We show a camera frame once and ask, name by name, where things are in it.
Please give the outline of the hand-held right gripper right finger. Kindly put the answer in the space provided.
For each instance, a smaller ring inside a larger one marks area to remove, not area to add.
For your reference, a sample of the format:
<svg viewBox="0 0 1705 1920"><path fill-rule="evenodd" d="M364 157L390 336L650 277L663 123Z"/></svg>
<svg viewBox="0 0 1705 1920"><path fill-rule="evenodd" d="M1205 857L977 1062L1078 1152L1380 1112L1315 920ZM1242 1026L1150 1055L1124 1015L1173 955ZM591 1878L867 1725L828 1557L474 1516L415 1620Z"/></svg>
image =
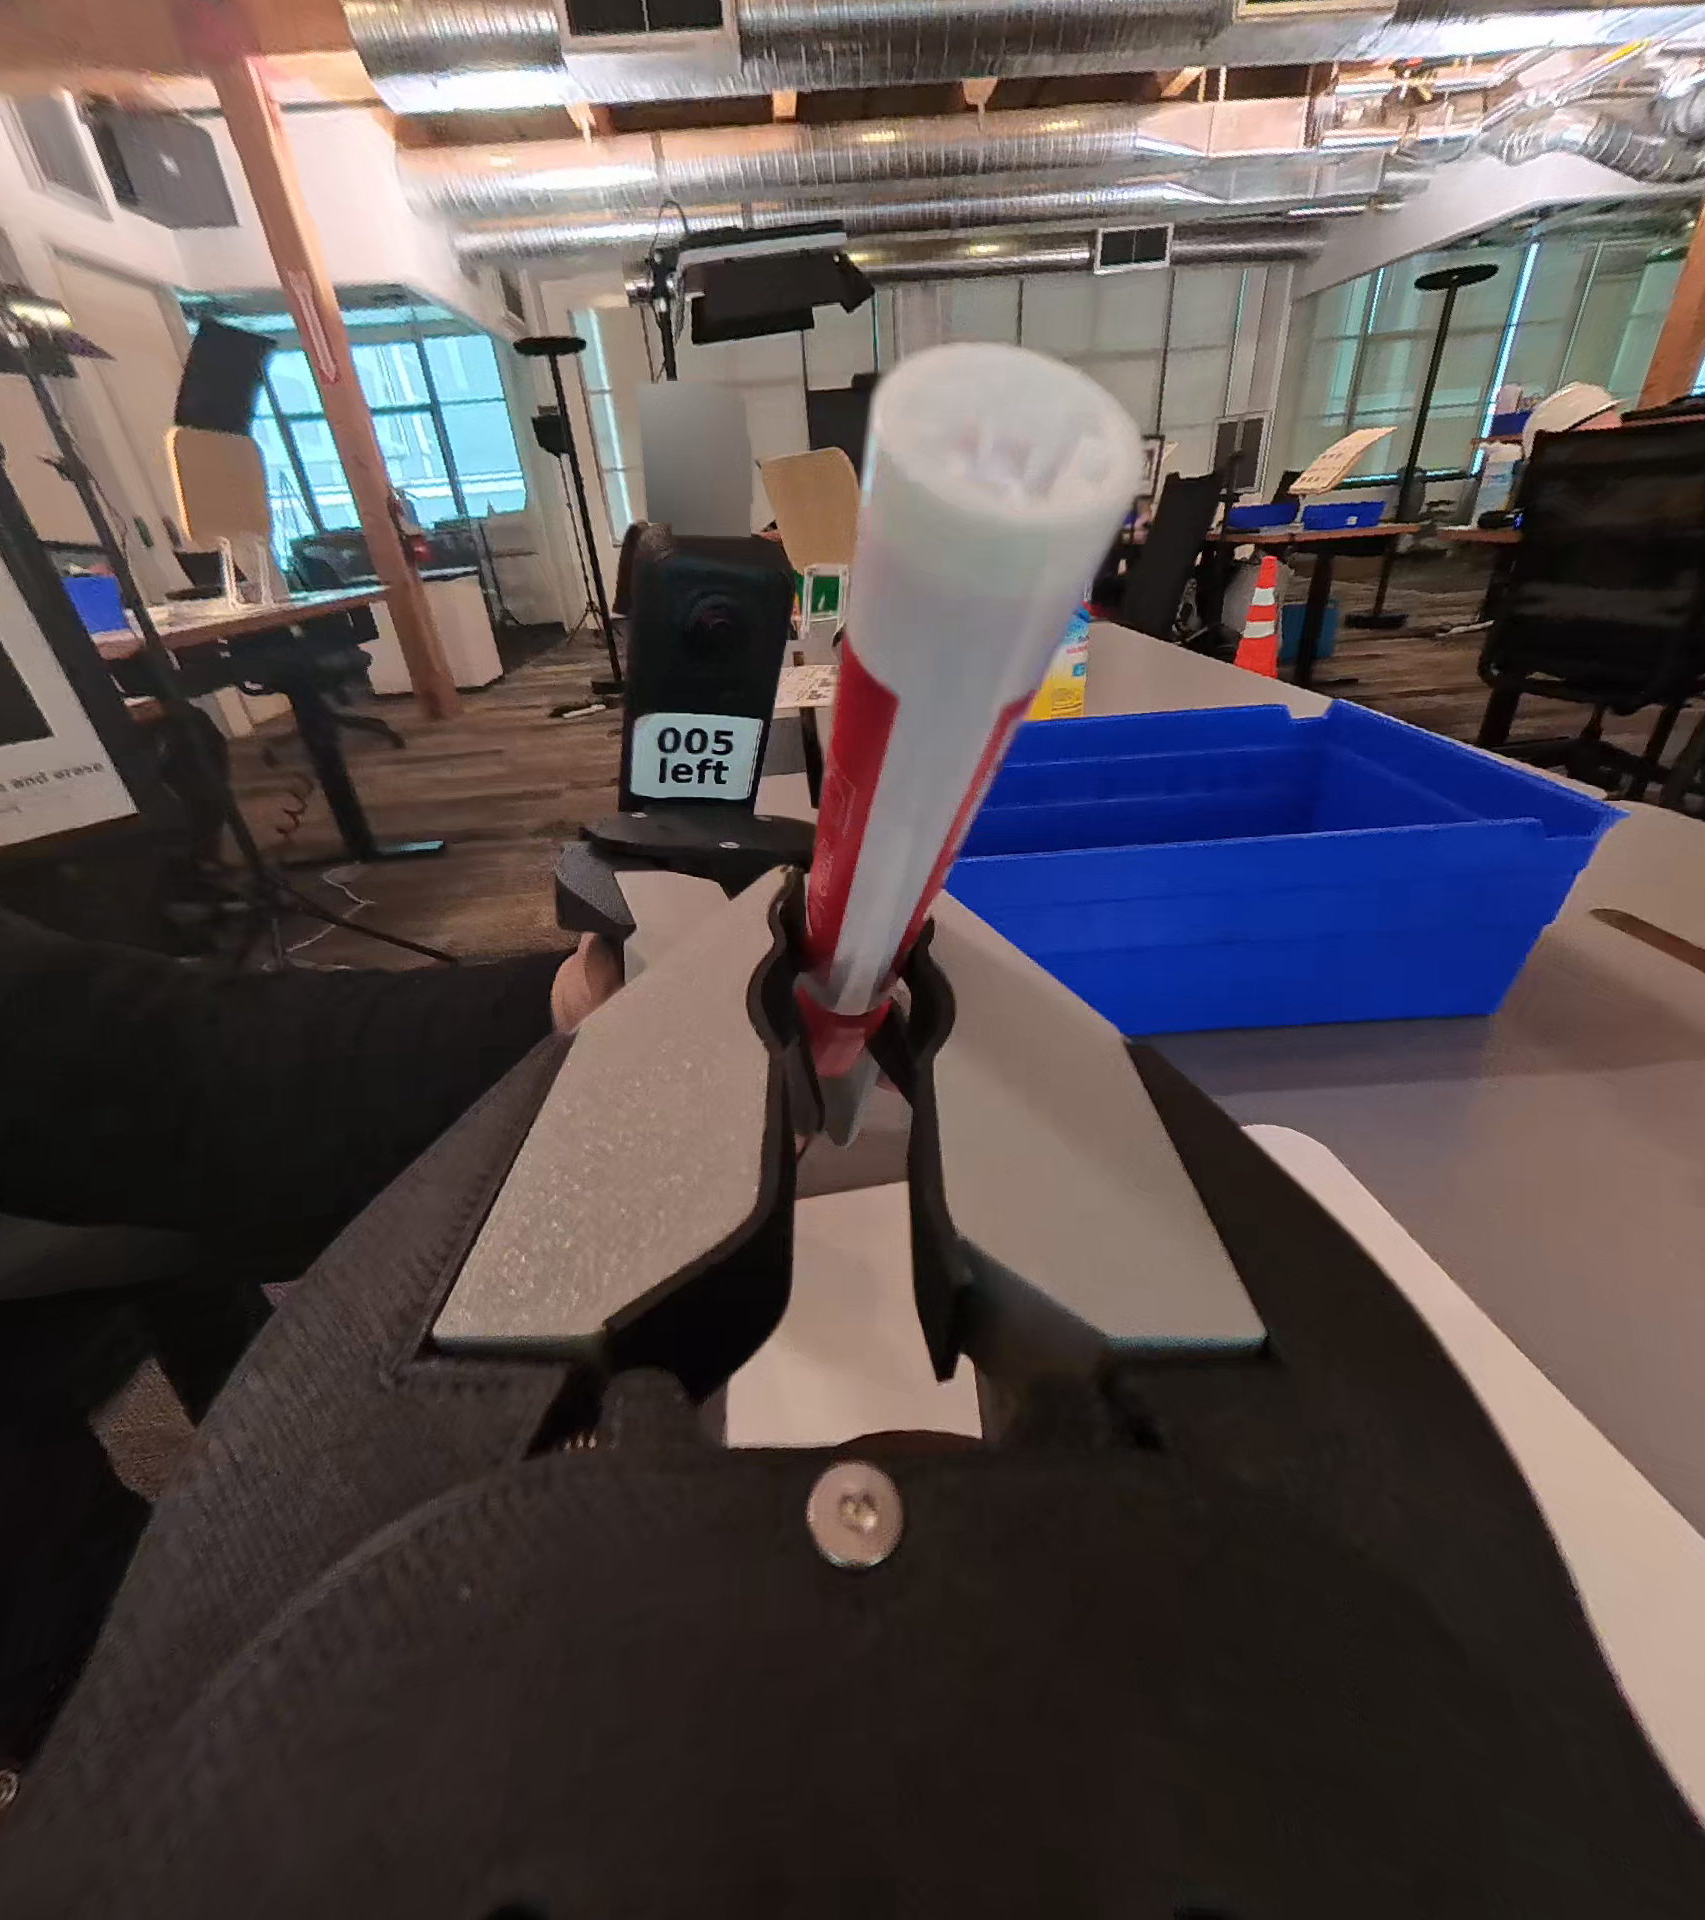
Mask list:
<svg viewBox="0 0 1705 1920"><path fill-rule="evenodd" d="M1266 1345L1118 1029L950 896L910 959L910 1108L912 1298L938 1376Z"/></svg>

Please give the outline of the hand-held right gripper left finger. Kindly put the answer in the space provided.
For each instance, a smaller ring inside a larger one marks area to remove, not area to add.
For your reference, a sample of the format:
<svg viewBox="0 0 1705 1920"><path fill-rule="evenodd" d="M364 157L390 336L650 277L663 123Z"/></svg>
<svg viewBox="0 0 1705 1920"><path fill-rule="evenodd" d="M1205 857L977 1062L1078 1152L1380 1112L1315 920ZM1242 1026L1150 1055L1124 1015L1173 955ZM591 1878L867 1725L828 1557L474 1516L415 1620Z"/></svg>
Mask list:
<svg viewBox="0 0 1705 1920"><path fill-rule="evenodd" d="M432 1324L462 1360L711 1400L790 1296L795 870L720 903L570 1037Z"/></svg>

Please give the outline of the red and white marker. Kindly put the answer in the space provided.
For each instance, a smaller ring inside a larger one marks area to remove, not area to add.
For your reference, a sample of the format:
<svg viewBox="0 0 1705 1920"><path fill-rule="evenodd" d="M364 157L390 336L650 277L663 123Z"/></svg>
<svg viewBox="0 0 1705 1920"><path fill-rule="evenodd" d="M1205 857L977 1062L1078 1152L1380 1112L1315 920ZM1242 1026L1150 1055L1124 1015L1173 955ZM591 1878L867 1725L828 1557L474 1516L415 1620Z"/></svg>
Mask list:
<svg viewBox="0 0 1705 1920"><path fill-rule="evenodd" d="M953 344L877 387L795 1002L828 1106L1126 514L1126 411L1057 358Z"/></svg>

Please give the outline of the white whiteboard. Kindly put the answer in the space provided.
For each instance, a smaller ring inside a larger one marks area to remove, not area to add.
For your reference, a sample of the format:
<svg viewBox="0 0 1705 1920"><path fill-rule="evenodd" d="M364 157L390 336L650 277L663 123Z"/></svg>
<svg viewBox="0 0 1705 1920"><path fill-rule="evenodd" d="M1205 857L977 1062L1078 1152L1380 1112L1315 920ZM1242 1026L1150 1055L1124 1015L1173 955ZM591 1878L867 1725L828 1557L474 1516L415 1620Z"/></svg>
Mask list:
<svg viewBox="0 0 1705 1920"><path fill-rule="evenodd" d="M1705 1538L1327 1147L1275 1124L1250 1138L1354 1234L1470 1381L1536 1491L1636 1717L1705 1822ZM790 1305L727 1394L727 1442L977 1437L969 1367L938 1383L920 1347L907 1189L809 1197L795 1224Z"/></svg>

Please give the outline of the person's left forearm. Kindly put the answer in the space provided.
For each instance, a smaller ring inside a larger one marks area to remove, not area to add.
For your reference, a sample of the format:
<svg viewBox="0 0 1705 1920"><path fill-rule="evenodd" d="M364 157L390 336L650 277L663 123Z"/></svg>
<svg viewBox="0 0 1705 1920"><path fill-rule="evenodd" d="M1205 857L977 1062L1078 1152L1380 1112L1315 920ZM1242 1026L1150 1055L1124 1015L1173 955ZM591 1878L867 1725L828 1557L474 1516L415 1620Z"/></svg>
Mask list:
<svg viewBox="0 0 1705 1920"><path fill-rule="evenodd" d="M0 916L0 1214L321 1249L556 1038L569 955L222 975Z"/></svg>

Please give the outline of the person's left hand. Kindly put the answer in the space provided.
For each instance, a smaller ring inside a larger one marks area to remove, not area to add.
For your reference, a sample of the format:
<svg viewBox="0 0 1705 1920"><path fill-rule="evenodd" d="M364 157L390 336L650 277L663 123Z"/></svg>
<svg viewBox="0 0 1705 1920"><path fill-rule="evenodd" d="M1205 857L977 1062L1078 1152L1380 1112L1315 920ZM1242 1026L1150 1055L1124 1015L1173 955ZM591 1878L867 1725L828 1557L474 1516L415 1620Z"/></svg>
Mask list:
<svg viewBox="0 0 1705 1920"><path fill-rule="evenodd" d="M625 948L620 942L584 932L552 977L550 1019L556 1037L578 1026L625 987Z"/></svg>

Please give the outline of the wooden display board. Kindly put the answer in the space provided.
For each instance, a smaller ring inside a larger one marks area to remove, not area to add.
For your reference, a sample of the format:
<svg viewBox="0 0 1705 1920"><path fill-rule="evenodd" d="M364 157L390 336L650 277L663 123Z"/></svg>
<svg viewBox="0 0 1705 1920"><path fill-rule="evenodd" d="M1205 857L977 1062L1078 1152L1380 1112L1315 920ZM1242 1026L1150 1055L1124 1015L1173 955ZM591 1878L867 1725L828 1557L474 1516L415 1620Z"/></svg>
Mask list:
<svg viewBox="0 0 1705 1920"><path fill-rule="evenodd" d="M771 519L796 574L848 569L859 538L861 479L836 446L757 462Z"/></svg>

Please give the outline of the black studio light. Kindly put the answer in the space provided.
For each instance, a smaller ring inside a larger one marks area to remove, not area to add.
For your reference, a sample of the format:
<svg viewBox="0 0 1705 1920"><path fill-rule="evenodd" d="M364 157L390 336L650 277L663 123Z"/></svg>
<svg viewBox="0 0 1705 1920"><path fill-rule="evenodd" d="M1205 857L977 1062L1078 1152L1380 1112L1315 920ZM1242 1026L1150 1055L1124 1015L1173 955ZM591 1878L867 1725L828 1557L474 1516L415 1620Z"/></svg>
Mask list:
<svg viewBox="0 0 1705 1920"><path fill-rule="evenodd" d="M725 347L815 328L816 313L854 314L874 289L832 224L781 232L720 228L656 243L625 281L625 298L667 336Z"/></svg>

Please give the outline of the blue plastic bin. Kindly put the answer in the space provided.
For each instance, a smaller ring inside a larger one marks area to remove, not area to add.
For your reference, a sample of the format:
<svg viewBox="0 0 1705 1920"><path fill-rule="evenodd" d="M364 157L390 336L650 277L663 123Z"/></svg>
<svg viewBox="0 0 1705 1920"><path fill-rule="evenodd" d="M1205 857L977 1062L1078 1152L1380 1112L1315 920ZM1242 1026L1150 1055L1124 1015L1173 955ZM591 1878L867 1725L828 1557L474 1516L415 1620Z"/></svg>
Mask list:
<svg viewBox="0 0 1705 1920"><path fill-rule="evenodd" d="M1486 1019L1623 821L1351 703L1031 722L946 893L1131 1041Z"/></svg>

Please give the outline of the wipes canister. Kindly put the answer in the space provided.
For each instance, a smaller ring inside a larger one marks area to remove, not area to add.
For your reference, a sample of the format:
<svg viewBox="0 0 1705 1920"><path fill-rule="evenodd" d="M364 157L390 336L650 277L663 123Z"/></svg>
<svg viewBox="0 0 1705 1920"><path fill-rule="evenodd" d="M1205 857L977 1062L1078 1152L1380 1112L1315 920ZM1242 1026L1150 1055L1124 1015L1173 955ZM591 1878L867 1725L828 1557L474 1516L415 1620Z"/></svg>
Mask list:
<svg viewBox="0 0 1705 1920"><path fill-rule="evenodd" d="M1081 601L1071 613L1064 634L1045 679L1034 688L1031 709L1026 713L1029 722L1054 722L1085 716L1091 624L1091 607Z"/></svg>

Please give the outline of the black office chair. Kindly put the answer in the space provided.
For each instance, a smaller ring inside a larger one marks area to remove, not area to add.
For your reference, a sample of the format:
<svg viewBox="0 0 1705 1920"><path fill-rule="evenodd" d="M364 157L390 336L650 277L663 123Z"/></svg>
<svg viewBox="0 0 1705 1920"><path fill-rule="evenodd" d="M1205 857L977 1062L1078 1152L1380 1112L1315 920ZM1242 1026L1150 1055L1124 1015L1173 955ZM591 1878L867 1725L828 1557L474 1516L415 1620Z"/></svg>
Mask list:
<svg viewBox="0 0 1705 1920"><path fill-rule="evenodd" d="M1705 411L1542 436L1517 514L1478 746L1640 802L1705 703Z"/></svg>

